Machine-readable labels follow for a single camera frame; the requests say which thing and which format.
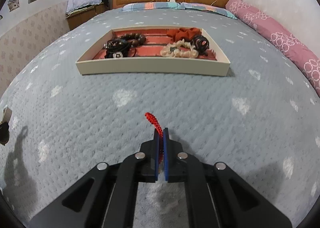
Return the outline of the cream satin scrunchie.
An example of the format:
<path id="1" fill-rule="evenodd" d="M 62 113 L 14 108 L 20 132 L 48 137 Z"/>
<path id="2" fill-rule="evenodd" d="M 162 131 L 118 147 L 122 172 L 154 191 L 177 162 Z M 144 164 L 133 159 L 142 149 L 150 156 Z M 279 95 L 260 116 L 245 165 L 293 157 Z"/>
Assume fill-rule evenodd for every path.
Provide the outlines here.
<path id="1" fill-rule="evenodd" d="M 161 51 L 162 57 L 197 58 L 199 52 L 190 42 L 180 40 L 172 44 L 167 44 Z"/>

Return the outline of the rust orange scrunchie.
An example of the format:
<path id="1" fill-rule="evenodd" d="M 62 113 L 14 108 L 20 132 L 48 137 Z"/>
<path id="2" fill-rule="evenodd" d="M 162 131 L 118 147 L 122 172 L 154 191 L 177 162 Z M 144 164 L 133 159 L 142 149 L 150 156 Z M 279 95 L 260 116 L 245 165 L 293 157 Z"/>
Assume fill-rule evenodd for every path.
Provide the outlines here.
<path id="1" fill-rule="evenodd" d="M 172 38 L 173 42 L 184 40 L 190 42 L 195 36 L 200 35 L 198 28 L 174 28 L 167 30 L 167 36 Z"/>

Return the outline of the grey patterned bedspread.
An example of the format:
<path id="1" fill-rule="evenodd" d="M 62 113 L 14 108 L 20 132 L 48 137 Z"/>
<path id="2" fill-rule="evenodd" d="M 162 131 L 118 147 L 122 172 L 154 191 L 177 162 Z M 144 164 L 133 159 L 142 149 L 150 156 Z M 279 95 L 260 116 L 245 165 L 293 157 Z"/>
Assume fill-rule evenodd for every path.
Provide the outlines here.
<path id="1" fill-rule="evenodd" d="M 203 28 L 225 77 L 82 76 L 77 59 L 112 28 Z M 241 21 L 198 11 L 109 11 L 43 49 L 1 97 L 12 110 L 1 147 L 5 200 L 27 224 L 97 163 L 115 164 L 153 136 L 154 114 L 188 153 L 225 162 L 297 226 L 319 197 L 319 97 L 301 71 Z"/>

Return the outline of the cream tray with red lining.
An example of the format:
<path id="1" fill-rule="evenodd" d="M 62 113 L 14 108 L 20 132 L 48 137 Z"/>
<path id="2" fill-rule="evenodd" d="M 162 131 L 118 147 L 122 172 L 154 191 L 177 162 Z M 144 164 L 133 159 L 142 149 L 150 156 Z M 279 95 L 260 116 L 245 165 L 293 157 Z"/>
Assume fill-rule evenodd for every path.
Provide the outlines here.
<path id="1" fill-rule="evenodd" d="M 81 75 L 109 74 L 109 73 L 173 73 L 173 74 L 195 74 L 209 76 L 226 76 L 230 67 L 230 60 L 214 39 L 200 28 L 201 35 L 209 41 L 209 49 L 215 56 L 215 60 L 208 56 L 200 58 L 169 58 L 160 55 L 160 47 L 152 48 L 151 41 L 144 45 L 143 54 L 133 50 L 125 58 L 107 58 L 103 45 L 113 37 L 125 33 L 157 32 L 158 37 L 165 30 L 173 29 L 173 26 L 136 26 L 126 28 L 113 28 L 100 37 L 82 56 L 76 61 L 76 66 Z"/>

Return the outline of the black hair claw clip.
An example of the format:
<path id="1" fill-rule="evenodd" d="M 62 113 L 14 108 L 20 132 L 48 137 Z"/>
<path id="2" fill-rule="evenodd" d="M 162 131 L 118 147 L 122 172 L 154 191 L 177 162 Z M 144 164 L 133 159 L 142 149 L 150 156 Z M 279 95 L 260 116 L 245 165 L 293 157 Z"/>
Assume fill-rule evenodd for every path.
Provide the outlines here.
<path id="1" fill-rule="evenodd" d="M 199 55 L 207 56 L 207 50 L 209 49 L 209 41 L 202 35 L 196 35 L 191 39 L 191 45 L 195 46 L 195 50 Z"/>

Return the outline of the pink rolled quilt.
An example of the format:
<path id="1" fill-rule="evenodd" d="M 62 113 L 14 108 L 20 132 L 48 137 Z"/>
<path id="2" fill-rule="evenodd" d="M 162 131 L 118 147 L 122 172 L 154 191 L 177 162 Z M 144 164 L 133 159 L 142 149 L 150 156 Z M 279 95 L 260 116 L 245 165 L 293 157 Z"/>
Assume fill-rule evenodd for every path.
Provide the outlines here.
<path id="1" fill-rule="evenodd" d="M 319 93 L 319 58 L 306 45 L 271 16 L 243 0 L 229 0 L 226 9 L 289 58 Z"/>

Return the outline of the brown wooden nightstand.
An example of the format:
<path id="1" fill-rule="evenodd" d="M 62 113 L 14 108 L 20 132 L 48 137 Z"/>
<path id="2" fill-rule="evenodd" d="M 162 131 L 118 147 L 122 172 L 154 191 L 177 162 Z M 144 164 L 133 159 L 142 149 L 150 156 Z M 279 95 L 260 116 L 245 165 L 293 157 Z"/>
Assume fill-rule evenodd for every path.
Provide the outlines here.
<path id="1" fill-rule="evenodd" d="M 92 5 L 87 8 L 83 8 L 83 9 L 71 12 L 70 14 L 66 15 L 69 29 L 73 30 L 78 26 L 82 25 L 83 23 L 89 21 L 93 17 L 101 13 L 104 13 L 109 9 L 110 8 L 107 5 L 102 3 L 99 5 Z"/>

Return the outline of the striped pillow right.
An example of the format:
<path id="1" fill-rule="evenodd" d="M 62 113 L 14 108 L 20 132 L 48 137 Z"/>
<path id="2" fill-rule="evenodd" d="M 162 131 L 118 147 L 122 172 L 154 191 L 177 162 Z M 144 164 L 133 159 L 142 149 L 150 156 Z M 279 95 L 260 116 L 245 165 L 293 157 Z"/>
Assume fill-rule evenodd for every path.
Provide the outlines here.
<path id="1" fill-rule="evenodd" d="M 200 3 L 186 3 L 183 2 L 180 4 L 181 8 L 184 8 L 185 10 L 197 10 L 197 11 L 203 11 L 203 12 L 211 12 L 218 15 L 222 15 L 231 19 L 237 19 L 235 15 L 233 15 L 230 11 L 206 4 L 200 4 Z"/>

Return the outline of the striped pillow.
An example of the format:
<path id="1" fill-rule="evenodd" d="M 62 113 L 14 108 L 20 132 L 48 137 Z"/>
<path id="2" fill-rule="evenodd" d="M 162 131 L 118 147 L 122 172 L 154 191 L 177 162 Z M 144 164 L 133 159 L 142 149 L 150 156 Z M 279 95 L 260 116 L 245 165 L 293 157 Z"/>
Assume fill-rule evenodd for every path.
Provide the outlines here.
<path id="1" fill-rule="evenodd" d="M 197 11 L 203 11 L 203 12 L 211 12 L 218 15 L 222 15 L 231 19 L 237 19 L 235 15 L 233 15 L 230 11 L 206 4 L 200 4 L 200 3 L 186 3 L 183 2 L 180 4 L 181 8 L 184 8 L 185 10 L 197 10 Z"/>
<path id="2" fill-rule="evenodd" d="M 184 5 L 174 2 L 146 2 L 146 3 L 131 3 L 122 7 L 123 12 L 130 11 L 145 11 L 155 9 L 173 9 L 173 10 L 184 10 Z"/>

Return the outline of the striped pillow left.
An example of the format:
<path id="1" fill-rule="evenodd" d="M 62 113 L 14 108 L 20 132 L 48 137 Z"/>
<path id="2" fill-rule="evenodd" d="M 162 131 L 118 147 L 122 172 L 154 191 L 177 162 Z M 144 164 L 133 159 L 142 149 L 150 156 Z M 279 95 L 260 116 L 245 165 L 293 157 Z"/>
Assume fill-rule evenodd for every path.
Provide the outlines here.
<path id="1" fill-rule="evenodd" d="M 173 9 L 173 10 L 184 10 L 184 5 L 174 2 L 146 2 L 146 3 L 131 3 L 122 7 L 123 12 L 130 11 L 145 11 L 155 9 Z"/>

